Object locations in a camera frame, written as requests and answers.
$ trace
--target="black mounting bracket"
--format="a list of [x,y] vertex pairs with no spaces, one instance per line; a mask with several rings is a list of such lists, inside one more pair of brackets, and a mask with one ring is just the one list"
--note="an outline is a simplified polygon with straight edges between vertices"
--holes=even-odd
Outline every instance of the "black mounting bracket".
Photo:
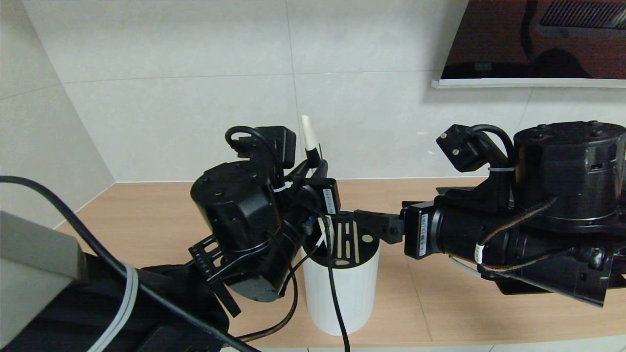
[[[217,244],[217,247],[207,252],[207,247],[212,244]],[[222,278],[219,275],[215,275],[220,271],[221,266],[217,267],[213,262],[224,255],[224,251],[219,243],[217,243],[215,236],[210,235],[204,240],[194,244],[189,248],[189,253],[191,253],[194,264],[197,266],[200,274],[207,280],[211,290],[213,290],[216,297],[224,304],[224,307],[226,307],[230,315],[233,318],[239,315],[239,313],[241,313],[239,305],[226,289]]]

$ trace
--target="wooden countertop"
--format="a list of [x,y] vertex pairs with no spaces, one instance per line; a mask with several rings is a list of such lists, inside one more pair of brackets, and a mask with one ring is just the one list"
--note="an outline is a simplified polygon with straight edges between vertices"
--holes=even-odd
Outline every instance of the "wooden countertop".
[[[481,179],[340,180],[342,209],[397,213],[402,200],[431,200],[435,187],[476,185]],[[116,184],[78,212],[94,235],[135,267],[181,264],[187,248],[209,234],[189,196],[191,183]],[[59,230],[74,234],[67,224]],[[304,278],[292,321],[256,347],[342,346],[309,318]],[[242,313],[235,336],[267,328],[289,310],[292,296],[258,303],[237,296]],[[383,244],[374,311],[350,335],[353,346],[434,346],[578,339],[626,334],[626,289],[609,290],[603,309],[557,294],[504,296],[492,283],[454,267],[447,256],[421,261],[403,245]]]

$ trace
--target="white cylindrical container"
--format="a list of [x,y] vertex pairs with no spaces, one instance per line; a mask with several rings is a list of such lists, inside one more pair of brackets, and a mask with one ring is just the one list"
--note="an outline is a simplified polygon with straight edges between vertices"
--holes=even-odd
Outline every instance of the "white cylindrical container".
[[[335,233],[333,276],[337,300],[347,333],[361,329],[374,309],[376,276],[380,257],[379,239],[357,229],[352,213],[342,212],[333,218]],[[302,247],[306,256],[312,246]],[[304,281],[307,308],[313,322],[323,332],[341,335],[332,302],[325,250],[319,249],[306,260]]]

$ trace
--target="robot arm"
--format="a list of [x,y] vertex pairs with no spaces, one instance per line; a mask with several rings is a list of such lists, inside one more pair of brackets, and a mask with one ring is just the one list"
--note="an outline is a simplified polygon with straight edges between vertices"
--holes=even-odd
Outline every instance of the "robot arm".
[[508,160],[481,133],[453,125],[437,143],[460,172],[489,162],[482,184],[403,202],[399,215],[357,210],[356,222],[388,243],[404,236],[409,257],[475,262],[504,294],[551,291],[602,306],[608,288],[626,286],[626,128],[539,125],[515,135]]
[[[506,155],[485,132],[503,140]],[[250,136],[233,139],[236,133]],[[328,164],[314,138],[307,139],[307,160],[288,175],[284,170],[295,164],[295,134],[287,128],[233,127],[226,140],[248,160],[205,171],[191,189],[213,234],[189,248],[193,260],[188,264],[138,271],[140,289],[151,293],[138,296],[137,310],[119,335],[128,341],[115,338],[118,346],[112,351],[141,351],[145,343],[152,344],[144,350],[219,349],[217,337],[241,350],[254,350],[224,333],[228,322],[215,297],[232,316],[240,309],[226,286],[256,301],[276,300],[304,239],[317,233],[330,236],[316,218],[337,215],[341,203],[337,182],[327,178]],[[357,210],[354,220],[360,227],[391,244],[404,240],[405,255],[415,259],[441,253],[473,261],[481,277],[505,294],[551,291],[602,306],[608,288],[626,286],[626,128],[595,121],[554,123],[523,130],[513,143],[493,126],[453,125],[437,143],[458,171],[489,163],[490,176],[473,189],[452,188],[430,201],[403,202],[400,214]],[[43,188],[46,198],[54,200],[43,186],[16,179],[0,176],[0,182]],[[64,215],[82,225],[64,207]],[[86,280],[63,290],[7,351],[33,343],[47,346],[50,334],[64,334],[70,344],[80,341],[76,351],[92,343],[115,315],[111,302],[124,295],[118,281],[125,277],[121,264],[105,254],[114,265],[86,255]],[[86,302],[112,299],[94,322],[85,319],[93,316],[93,305],[76,306],[77,296]],[[58,322],[68,316],[74,325],[65,329]],[[89,327],[90,333],[79,337],[76,324]]]

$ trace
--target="wall tile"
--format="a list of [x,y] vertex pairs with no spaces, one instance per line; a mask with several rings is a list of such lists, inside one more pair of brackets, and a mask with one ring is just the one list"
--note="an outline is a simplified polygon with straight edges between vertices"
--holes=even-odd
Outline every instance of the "wall tile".
[[[435,90],[432,75],[296,75],[299,113],[315,121],[329,175],[460,176],[435,142],[441,132],[454,123],[492,123],[515,131],[529,88]],[[463,175],[486,175],[486,169]]]
[[466,5],[457,0],[288,0],[294,70],[442,70]]
[[622,352],[626,335],[544,343],[497,344],[491,352]]
[[291,76],[70,83],[79,116],[118,182],[195,180],[236,160],[232,126],[298,130]]
[[520,130],[540,123],[589,120],[626,125],[626,90],[534,88]]
[[283,1],[28,1],[61,81],[291,73]]
[[0,2],[0,99],[59,83],[21,1]]
[[[113,183],[61,85],[0,100],[0,168],[57,193],[72,209]],[[63,218],[32,190],[2,184],[3,210],[54,227]]]

